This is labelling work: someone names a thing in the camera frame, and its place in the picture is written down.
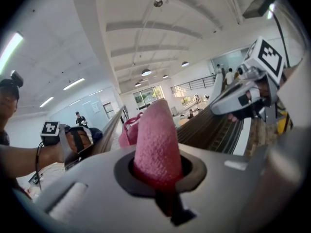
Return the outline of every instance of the gray surface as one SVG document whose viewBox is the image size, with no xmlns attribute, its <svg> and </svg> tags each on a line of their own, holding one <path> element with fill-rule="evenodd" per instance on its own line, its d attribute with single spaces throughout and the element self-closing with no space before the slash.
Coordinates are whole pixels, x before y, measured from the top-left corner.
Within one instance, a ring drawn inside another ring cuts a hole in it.
<svg viewBox="0 0 311 233">
<path fill-rule="evenodd" d="M 207 176 L 199 187 L 181 195 L 183 203 L 198 213 L 196 219 L 184 225 L 173 226 L 154 200 L 132 197 L 117 184 L 114 164 L 134 151 L 135 146 L 87 158 L 44 191 L 36 204 L 48 212 L 73 183 L 82 182 L 88 189 L 69 224 L 85 232 L 235 231 L 240 211 L 255 186 L 262 158 L 258 158 L 259 165 L 252 172 L 248 172 L 250 166 L 239 171 L 224 166 L 224 162 L 246 161 L 243 157 L 179 146 L 207 166 Z"/>
</svg>

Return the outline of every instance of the white ceiling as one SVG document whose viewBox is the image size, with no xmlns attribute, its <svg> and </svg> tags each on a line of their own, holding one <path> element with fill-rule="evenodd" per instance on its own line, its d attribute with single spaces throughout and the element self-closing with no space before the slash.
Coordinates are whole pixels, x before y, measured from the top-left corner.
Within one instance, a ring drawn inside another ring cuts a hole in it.
<svg viewBox="0 0 311 233">
<path fill-rule="evenodd" d="M 153 71 L 149 79 L 172 75 L 178 71 L 173 67 L 179 67 L 182 56 L 198 42 L 245 23 L 241 13 L 252 0 L 163 0 L 160 8 L 153 6 L 155 0 L 103 1 L 102 6 L 97 4 L 97 13 L 105 32 L 98 38 L 105 39 L 118 81 L 134 86 L 143 69 Z M 15 69 L 25 80 L 19 113 L 48 110 L 57 98 L 71 95 L 63 88 L 79 78 L 86 79 L 81 88 L 95 81 L 109 83 L 80 15 L 76 0 L 29 0 L 15 18 L 10 29 L 24 39 L 4 75 Z M 51 96 L 55 99 L 39 109 Z"/>
</svg>

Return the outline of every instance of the pink foam object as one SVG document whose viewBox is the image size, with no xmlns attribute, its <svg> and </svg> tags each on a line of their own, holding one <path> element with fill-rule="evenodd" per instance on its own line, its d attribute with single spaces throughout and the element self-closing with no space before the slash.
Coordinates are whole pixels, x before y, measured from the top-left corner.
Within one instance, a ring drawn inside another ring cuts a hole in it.
<svg viewBox="0 0 311 233">
<path fill-rule="evenodd" d="M 166 100 L 150 105 L 140 118 L 134 174 L 163 192 L 174 192 L 182 178 L 177 133 Z"/>
</svg>

